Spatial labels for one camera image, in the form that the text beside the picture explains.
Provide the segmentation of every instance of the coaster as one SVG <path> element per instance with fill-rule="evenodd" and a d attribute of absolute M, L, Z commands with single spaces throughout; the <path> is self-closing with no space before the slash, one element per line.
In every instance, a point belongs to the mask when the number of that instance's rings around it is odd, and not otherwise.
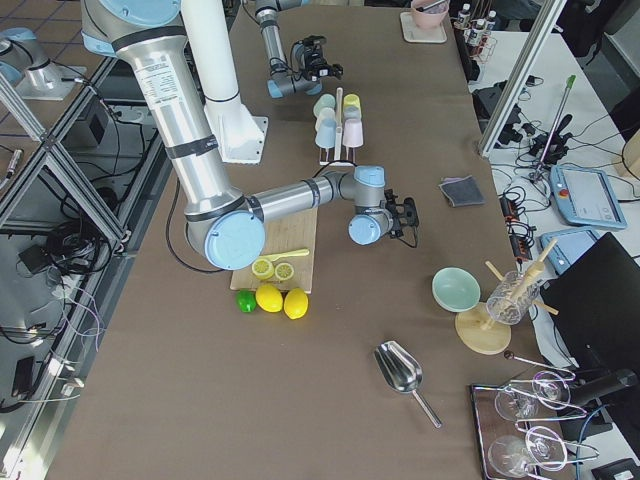
<path fill-rule="evenodd" d="M 442 23 L 435 28 L 423 30 L 415 24 L 411 12 L 402 12 L 400 24 L 402 25 L 402 36 L 409 43 L 444 43 L 447 41 L 447 34 Z"/>

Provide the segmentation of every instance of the light blue bowl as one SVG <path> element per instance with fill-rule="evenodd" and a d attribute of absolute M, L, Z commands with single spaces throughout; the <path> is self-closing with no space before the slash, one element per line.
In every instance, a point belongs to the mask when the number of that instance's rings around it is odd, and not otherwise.
<path fill-rule="evenodd" d="M 433 298 L 450 312 L 466 312 L 480 301 L 480 285 L 473 275 L 461 268 L 448 267 L 433 277 Z"/>

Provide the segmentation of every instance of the lime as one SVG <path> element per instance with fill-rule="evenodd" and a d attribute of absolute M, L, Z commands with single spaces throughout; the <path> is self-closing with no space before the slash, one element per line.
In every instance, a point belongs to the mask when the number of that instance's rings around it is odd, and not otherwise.
<path fill-rule="evenodd" d="M 250 290 L 239 290 L 236 293 L 236 305 L 241 312 L 251 313 L 256 309 L 256 296 Z"/>

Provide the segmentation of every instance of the gray cloth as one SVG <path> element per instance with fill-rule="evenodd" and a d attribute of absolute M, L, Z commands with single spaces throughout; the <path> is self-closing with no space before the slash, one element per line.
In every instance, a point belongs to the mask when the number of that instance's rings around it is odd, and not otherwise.
<path fill-rule="evenodd" d="M 464 178 L 443 178 L 438 186 L 452 207 L 484 204 L 482 192 L 471 175 Z"/>

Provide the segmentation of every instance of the metal scoop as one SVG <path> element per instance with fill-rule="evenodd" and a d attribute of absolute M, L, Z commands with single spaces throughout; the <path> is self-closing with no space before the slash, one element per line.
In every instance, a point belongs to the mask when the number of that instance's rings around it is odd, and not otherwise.
<path fill-rule="evenodd" d="M 422 382 L 422 367 L 416 359 L 393 340 L 376 347 L 374 353 L 382 375 L 389 386 L 396 392 L 412 393 L 433 425 L 436 428 L 442 427 L 442 422 L 436 413 L 418 392 L 418 387 Z"/>

